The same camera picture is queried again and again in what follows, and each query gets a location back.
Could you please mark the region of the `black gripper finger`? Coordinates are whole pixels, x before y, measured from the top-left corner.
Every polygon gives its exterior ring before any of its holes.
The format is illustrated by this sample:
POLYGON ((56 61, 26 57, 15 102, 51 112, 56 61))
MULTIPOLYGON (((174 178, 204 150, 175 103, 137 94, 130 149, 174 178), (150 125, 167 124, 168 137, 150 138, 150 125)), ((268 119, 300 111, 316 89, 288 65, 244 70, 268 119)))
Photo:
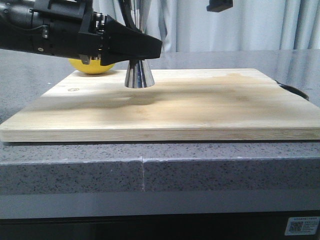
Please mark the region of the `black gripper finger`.
POLYGON ((157 59, 162 41, 131 29, 111 16, 104 17, 100 64, 107 66, 129 60, 157 59))
POLYGON ((233 0, 209 0, 206 10, 208 12, 222 12, 233 7, 233 0))

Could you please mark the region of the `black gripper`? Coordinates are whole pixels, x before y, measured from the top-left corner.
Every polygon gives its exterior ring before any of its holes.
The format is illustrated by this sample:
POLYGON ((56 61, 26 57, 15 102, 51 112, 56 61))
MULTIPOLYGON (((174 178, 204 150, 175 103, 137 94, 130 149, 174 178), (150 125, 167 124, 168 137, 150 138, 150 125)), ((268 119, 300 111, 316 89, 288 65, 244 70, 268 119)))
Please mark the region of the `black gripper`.
POLYGON ((91 0, 2 0, 0 47, 89 64, 102 54, 102 18, 91 0))

